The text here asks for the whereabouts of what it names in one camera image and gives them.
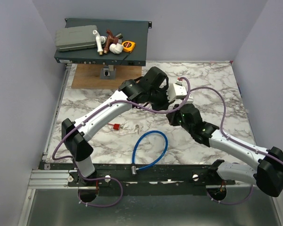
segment red cable connector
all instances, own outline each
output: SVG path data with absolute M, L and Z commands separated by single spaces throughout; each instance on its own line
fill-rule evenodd
M 113 126 L 113 129 L 115 129 L 115 130 L 119 130 L 119 129 L 122 128 L 120 124 L 110 124 L 110 123 L 108 123 L 108 125 Z
M 120 129 L 120 124 L 114 124 L 114 126 L 113 126 L 113 129 L 115 129 L 115 130 L 119 130 Z

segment copper valve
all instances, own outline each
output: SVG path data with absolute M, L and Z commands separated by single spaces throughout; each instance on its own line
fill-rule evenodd
M 118 43 L 118 38 L 113 36 L 111 30 L 107 30 L 106 33 L 108 34 L 108 37 L 107 37 L 106 45 L 104 47 L 104 53 L 108 53 L 109 52 L 109 46 L 112 43 L 114 43 L 114 44 Z

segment yellow tape measure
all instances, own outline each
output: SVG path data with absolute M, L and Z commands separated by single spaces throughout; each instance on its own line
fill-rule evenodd
M 132 41 L 124 41 L 122 43 L 122 45 L 124 46 L 124 49 L 123 51 L 127 52 L 127 53 L 131 53 L 132 50 L 134 49 L 135 47 L 135 42 L 132 42 Z

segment metal floor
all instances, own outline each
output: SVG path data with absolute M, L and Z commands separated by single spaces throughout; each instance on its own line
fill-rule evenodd
M 225 201 L 243 199 L 249 187 L 228 188 Z M 116 197 L 99 197 L 108 203 Z M 243 204 L 227 206 L 207 196 L 126 196 L 110 208 L 85 207 L 77 191 L 36 190 L 29 226 L 278 226 L 281 225 L 271 197 L 255 188 Z

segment gray box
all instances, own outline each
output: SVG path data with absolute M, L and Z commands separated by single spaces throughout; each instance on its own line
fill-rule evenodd
M 96 25 L 63 28 L 56 32 L 56 47 L 58 51 L 69 51 L 96 47 L 93 30 Z

